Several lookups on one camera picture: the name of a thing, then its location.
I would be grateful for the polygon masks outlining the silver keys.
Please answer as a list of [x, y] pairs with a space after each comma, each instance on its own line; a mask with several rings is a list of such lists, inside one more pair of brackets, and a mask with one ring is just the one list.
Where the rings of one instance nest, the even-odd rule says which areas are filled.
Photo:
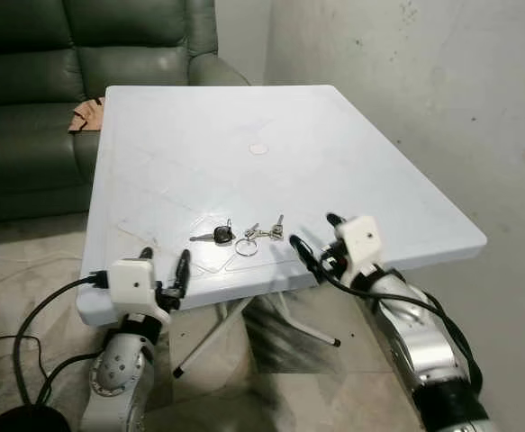
[[282, 241], [285, 239], [284, 214], [279, 214], [276, 222], [269, 229], [262, 229], [258, 223], [244, 230], [244, 233], [234, 241], [234, 252], [241, 257], [253, 257], [259, 252], [259, 239]]

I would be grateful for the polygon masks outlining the black-headed key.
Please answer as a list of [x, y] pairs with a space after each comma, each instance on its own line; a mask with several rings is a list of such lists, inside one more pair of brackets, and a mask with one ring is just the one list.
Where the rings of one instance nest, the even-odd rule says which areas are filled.
[[236, 239], [236, 235], [234, 235], [231, 222], [228, 220], [224, 225], [213, 228], [212, 233], [191, 236], [189, 241], [208, 241], [215, 243], [216, 246], [228, 246], [234, 239]]

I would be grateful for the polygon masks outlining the white table leg black foot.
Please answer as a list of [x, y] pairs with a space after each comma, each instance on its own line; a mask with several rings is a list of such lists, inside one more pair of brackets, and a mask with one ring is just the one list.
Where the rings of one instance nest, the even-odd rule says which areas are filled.
[[275, 292], [273, 296], [276, 300], [275, 308], [279, 314], [279, 317], [282, 317], [282, 320], [285, 321], [287, 325], [290, 325], [291, 328], [298, 329], [299, 332], [303, 332], [304, 334], [309, 335], [309, 337], [316, 338], [316, 340], [328, 343], [329, 346], [333, 346], [335, 348], [341, 346], [341, 341], [339, 338], [332, 337], [331, 335], [322, 332], [322, 330], [312, 328], [312, 326], [296, 320], [295, 317], [292, 316], [290, 309], [288, 309], [288, 304], [286, 303], [285, 296], [282, 292]]
[[173, 378], [184, 377], [196, 363], [200, 361], [201, 357], [208, 354], [208, 351], [225, 340], [231, 333], [231, 329], [236, 328], [242, 321], [242, 314], [244, 314], [247, 306], [251, 304], [251, 299], [241, 299], [237, 301], [222, 301], [215, 305], [215, 312], [217, 314], [217, 322], [209, 329], [207, 334], [201, 338], [197, 346], [193, 348], [184, 357], [183, 361], [172, 370]]

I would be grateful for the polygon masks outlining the white plastic folding table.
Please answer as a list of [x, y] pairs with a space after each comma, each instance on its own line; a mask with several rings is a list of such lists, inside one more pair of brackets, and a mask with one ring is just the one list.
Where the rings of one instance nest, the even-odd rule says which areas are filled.
[[[395, 270], [480, 254], [484, 233], [336, 87], [107, 87], [82, 275], [154, 251], [171, 283], [191, 251], [185, 309], [312, 287], [286, 239], [260, 239], [255, 256], [233, 243], [191, 242], [231, 222], [234, 234], [284, 214], [286, 236], [335, 239], [325, 220], [369, 215]], [[250, 155], [251, 143], [267, 154]]]

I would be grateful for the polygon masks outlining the crumpled brown cloth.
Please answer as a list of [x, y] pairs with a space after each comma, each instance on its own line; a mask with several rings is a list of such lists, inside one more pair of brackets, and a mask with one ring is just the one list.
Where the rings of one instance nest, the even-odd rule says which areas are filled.
[[68, 132], [101, 131], [104, 120], [105, 97], [88, 99], [73, 108]]

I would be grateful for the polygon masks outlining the black round object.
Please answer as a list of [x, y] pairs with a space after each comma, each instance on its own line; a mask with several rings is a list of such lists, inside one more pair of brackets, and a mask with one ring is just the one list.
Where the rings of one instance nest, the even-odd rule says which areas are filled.
[[0, 432], [72, 432], [68, 420], [48, 406], [19, 406], [0, 415]]

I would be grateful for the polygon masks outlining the dark green leather sofa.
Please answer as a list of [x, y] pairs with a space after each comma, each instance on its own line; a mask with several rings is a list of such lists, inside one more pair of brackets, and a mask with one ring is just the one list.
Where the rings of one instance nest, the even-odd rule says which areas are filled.
[[244, 86], [215, 0], [0, 0], [0, 221], [86, 212], [100, 133], [76, 109], [110, 86]]

